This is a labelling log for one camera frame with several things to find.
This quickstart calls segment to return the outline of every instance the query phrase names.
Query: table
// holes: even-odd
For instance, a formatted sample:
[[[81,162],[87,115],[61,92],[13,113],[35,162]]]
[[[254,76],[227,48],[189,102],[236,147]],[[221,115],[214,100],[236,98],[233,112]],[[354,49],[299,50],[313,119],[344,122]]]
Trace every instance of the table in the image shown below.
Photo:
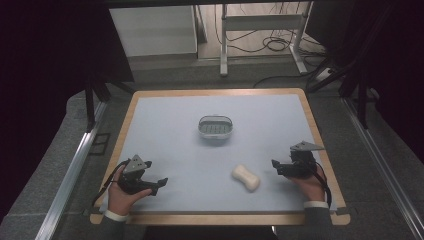
[[[133,95],[127,115],[125,117],[123,126],[121,128],[115,149],[111,156],[109,166],[105,173],[104,181],[107,176],[113,171],[117,165],[125,139],[134,118],[135,109],[140,98],[152,97],[197,97],[197,96],[266,96],[266,95],[297,95],[299,97],[301,107],[303,108],[307,125],[310,128],[313,136],[313,141],[323,146],[322,139],[318,132],[316,123],[314,121],[311,109],[308,105],[304,92],[301,89],[225,89],[225,90],[175,90],[175,91],[138,91]],[[336,203],[338,209],[346,207],[337,180],[335,178],[331,163],[325,151],[319,151],[319,158],[328,177],[328,184],[333,193],[333,202]],[[100,207],[103,199],[99,199],[95,207]],[[333,224],[346,225],[350,221],[349,214],[340,214],[340,211],[335,211],[331,214]],[[90,220],[92,223],[100,223],[102,219],[101,214],[92,214]],[[273,213],[273,212],[255,212],[255,213],[234,213],[230,214],[213,212],[197,212],[184,214],[182,212],[170,213],[133,213],[128,220],[131,224],[144,224],[144,225],[298,225],[304,222],[303,213]]]

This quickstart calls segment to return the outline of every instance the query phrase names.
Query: white cuff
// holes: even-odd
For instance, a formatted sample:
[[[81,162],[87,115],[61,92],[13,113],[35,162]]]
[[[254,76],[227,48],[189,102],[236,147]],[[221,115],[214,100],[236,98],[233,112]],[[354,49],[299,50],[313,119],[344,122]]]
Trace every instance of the white cuff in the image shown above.
[[[326,202],[321,201],[309,201],[305,202],[303,204],[304,208],[312,208],[312,207],[321,207],[321,208],[328,208],[328,204]]]
[[[111,212],[109,210],[106,210],[104,215],[105,215],[105,217],[110,218],[110,219],[117,221],[117,222],[125,222],[128,219],[128,215],[121,216],[121,215],[118,215],[118,214]]]

